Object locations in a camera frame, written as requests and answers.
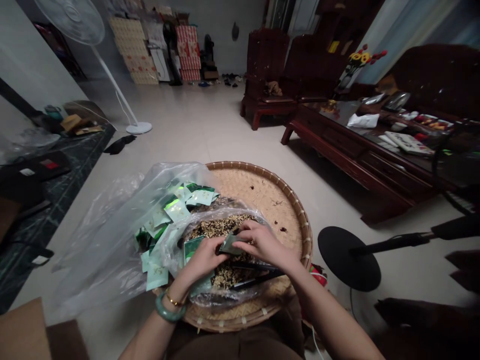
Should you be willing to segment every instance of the woven bamboo tray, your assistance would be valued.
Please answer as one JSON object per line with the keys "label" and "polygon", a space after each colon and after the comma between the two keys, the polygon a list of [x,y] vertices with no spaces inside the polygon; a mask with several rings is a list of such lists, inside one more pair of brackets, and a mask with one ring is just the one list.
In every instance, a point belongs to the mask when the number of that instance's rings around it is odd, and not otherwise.
{"label": "woven bamboo tray", "polygon": [[[242,199],[259,209],[278,240],[297,252],[306,269],[310,267],[312,229],[302,203],[285,181],[263,167],[246,162],[219,161],[206,166],[218,178],[222,196]],[[261,296],[229,309],[211,311],[190,303],[183,320],[210,332],[239,331],[270,318],[294,295],[288,277],[281,276],[272,280]]]}

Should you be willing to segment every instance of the stacked box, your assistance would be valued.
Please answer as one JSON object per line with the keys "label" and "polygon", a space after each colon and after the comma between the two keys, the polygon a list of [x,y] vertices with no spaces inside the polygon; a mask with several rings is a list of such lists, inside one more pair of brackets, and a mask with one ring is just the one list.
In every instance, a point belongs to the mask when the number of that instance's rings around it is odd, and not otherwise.
{"label": "stacked box", "polygon": [[195,26],[177,26],[177,49],[180,58],[180,75],[186,81],[200,80],[200,48]]}
{"label": "stacked box", "polygon": [[111,17],[110,26],[115,44],[135,84],[158,84],[158,73],[147,49],[142,23],[139,20]]}

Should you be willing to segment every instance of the bracelet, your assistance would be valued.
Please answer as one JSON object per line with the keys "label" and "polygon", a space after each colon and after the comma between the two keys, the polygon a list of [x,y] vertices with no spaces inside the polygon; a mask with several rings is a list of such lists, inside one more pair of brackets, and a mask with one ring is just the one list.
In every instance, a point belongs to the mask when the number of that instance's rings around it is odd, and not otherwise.
{"label": "bracelet", "polygon": [[166,291],[165,291],[165,295],[166,295],[166,298],[168,300],[170,300],[170,302],[173,304],[173,306],[175,307],[182,307],[185,305],[184,302],[180,302],[180,301],[173,301],[172,298],[170,297],[170,287],[167,287]]}
{"label": "bracelet", "polygon": [[161,293],[160,296],[158,296],[155,300],[155,305],[156,305],[156,312],[158,315],[160,315],[162,318],[167,320],[169,323],[176,323],[178,320],[184,317],[186,308],[185,306],[182,306],[179,312],[172,312],[168,311],[164,304],[162,303],[162,299],[166,295],[166,291]]}

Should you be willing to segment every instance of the white electric fan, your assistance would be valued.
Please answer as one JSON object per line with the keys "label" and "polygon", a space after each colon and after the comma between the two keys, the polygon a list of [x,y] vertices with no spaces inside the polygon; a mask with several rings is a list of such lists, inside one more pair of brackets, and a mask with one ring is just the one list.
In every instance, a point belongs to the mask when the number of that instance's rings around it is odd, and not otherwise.
{"label": "white electric fan", "polygon": [[152,129],[149,122],[139,122],[130,108],[127,99],[120,90],[105,61],[95,48],[105,37],[105,27],[97,8],[90,0],[35,0],[41,12],[64,35],[85,45],[89,45],[105,70],[113,87],[133,118],[134,124],[127,126],[130,134],[143,134]]}

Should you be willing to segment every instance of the flower vase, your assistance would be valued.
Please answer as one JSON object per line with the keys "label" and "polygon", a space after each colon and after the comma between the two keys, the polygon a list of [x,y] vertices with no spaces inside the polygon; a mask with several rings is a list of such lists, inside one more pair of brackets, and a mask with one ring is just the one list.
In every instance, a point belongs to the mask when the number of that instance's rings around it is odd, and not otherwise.
{"label": "flower vase", "polygon": [[352,75],[350,74],[345,75],[343,79],[340,81],[340,84],[338,84],[338,89],[344,90],[350,84],[350,81],[352,81]]}

